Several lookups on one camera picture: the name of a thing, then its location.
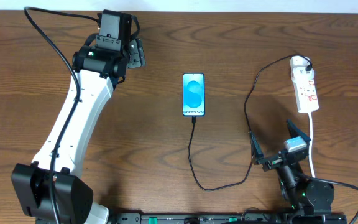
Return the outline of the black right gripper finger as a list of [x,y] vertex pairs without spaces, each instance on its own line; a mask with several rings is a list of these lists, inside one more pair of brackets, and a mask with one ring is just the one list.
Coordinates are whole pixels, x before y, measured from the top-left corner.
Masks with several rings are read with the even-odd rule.
[[310,143],[311,138],[306,135],[302,130],[298,129],[298,127],[290,119],[287,120],[287,128],[291,138],[301,137],[305,143]]
[[249,132],[250,145],[251,145],[251,157],[253,164],[260,164],[264,159],[264,154],[257,142],[257,139],[252,131]]

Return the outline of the blue Galaxy smartphone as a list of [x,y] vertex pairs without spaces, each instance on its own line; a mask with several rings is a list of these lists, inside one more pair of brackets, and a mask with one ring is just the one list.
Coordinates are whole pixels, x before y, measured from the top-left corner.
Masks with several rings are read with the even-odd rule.
[[205,115],[205,84],[203,73],[183,74],[183,116]]

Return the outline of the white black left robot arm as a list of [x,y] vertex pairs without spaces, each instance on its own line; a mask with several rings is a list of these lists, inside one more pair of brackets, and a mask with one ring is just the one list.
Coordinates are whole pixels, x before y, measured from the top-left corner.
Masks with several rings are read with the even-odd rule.
[[98,118],[126,79],[145,66],[136,16],[104,10],[99,31],[65,65],[70,87],[57,120],[30,164],[16,164],[11,181],[25,215],[37,223],[109,223],[110,210],[94,201],[82,179],[88,144]]

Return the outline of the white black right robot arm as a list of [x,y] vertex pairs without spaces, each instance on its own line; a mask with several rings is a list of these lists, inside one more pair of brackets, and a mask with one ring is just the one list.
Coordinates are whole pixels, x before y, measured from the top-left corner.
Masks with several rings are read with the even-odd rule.
[[270,223],[324,223],[331,214],[334,187],[331,184],[303,177],[299,164],[309,155],[311,138],[287,120],[290,139],[274,156],[265,157],[255,135],[250,132],[252,162],[261,164],[265,172],[275,170],[280,181],[280,190],[290,208],[269,215]]

